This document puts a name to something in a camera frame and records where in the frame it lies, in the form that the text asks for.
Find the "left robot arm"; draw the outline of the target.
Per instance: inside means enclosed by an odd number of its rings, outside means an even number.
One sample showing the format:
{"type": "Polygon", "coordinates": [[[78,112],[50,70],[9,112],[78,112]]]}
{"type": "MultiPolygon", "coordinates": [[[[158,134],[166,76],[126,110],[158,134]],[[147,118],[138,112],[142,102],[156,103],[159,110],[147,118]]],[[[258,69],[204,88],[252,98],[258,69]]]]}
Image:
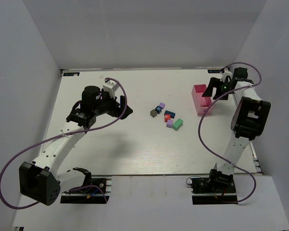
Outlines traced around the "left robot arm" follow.
{"type": "Polygon", "coordinates": [[[91,172],[80,167],[58,173],[58,169],[76,143],[92,129],[96,118],[103,114],[125,119],[133,110],[127,105],[126,95],[117,101],[115,92],[118,83],[107,81],[100,89],[97,86],[84,88],[81,100],[76,102],[60,135],[30,163],[19,167],[20,192],[44,205],[52,205],[60,193],[88,190],[92,187],[91,172]]]}

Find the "olive wooden cube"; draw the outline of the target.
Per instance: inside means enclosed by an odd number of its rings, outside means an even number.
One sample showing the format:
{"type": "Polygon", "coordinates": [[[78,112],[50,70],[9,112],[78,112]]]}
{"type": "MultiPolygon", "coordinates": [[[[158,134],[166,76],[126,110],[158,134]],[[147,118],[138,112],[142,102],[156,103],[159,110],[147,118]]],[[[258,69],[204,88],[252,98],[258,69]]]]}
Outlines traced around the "olive wooden cube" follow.
{"type": "Polygon", "coordinates": [[[156,111],[155,109],[153,109],[153,110],[150,111],[150,115],[151,115],[152,117],[155,117],[157,114],[158,114],[158,113],[157,113],[157,111],[156,111]]]}

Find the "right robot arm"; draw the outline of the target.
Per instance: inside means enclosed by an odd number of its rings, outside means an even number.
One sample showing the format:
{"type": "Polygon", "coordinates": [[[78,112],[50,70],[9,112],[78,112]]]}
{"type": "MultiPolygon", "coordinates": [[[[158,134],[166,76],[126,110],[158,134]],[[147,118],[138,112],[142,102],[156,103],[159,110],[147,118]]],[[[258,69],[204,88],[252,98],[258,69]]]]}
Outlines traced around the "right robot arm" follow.
{"type": "Polygon", "coordinates": [[[203,97],[211,97],[213,89],[216,89],[214,100],[227,100],[229,94],[234,94],[238,102],[230,125],[230,141],[221,161],[218,161],[209,173],[207,184],[214,191],[231,184],[235,166],[245,148],[264,130],[271,104],[257,95],[253,85],[254,82],[248,79],[246,68],[238,67],[233,72],[226,68],[221,78],[210,79],[202,94],[203,97]]]}

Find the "pink plastic bin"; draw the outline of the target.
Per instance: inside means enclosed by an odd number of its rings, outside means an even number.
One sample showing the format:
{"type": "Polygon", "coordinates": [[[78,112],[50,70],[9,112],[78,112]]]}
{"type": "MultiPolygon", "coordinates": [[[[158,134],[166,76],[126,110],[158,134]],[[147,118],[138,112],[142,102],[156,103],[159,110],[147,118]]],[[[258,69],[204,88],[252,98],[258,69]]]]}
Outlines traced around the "pink plastic bin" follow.
{"type": "Polygon", "coordinates": [[[194,85],[192,88],[192,98],[197,115],[201,116],[204,114],[205,110],[212,103],[210,97],[203,97],[202,94],[206,91],[207,86],[205,84],[194,85]]]}

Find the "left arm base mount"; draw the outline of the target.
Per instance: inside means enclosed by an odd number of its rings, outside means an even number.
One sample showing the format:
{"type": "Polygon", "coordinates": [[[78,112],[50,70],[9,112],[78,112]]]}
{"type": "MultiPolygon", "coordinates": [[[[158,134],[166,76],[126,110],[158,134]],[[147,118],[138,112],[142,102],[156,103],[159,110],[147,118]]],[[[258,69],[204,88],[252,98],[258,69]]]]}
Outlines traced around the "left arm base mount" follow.
{"type": "Polygon", "coordinates": [[[61,204],[105,205],[111,194],[111,177],[91,177],[88,187],[75,191],[63,192],[61,204]]]}

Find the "small dark blue cube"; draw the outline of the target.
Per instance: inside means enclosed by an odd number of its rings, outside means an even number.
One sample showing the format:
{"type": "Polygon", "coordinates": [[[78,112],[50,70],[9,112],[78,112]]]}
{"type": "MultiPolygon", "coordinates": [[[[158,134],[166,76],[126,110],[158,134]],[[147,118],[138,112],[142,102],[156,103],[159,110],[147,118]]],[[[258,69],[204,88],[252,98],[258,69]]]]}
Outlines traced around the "small dark blue cube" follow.
{"type": "Polygon", "coordinates": [[[162,111],[162,108],[161,108],[160,106],[157,106],[157,107],[155,108],[155,110],[156,110],[156,112],[159,114],[159,113],[162,111]]]}

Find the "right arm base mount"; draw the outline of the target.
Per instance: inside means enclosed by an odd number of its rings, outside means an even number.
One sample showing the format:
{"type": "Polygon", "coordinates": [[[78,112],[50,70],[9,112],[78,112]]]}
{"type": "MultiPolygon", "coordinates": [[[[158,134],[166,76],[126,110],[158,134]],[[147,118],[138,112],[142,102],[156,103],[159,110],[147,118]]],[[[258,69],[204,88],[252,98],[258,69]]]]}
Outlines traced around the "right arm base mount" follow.
{"type": "Polygon", "coordinates": [[[238,204],[234,180],[228,185],[213,185],[209,177],[190,176],[185,182],[191,188],[193,205],[238,204]]]}

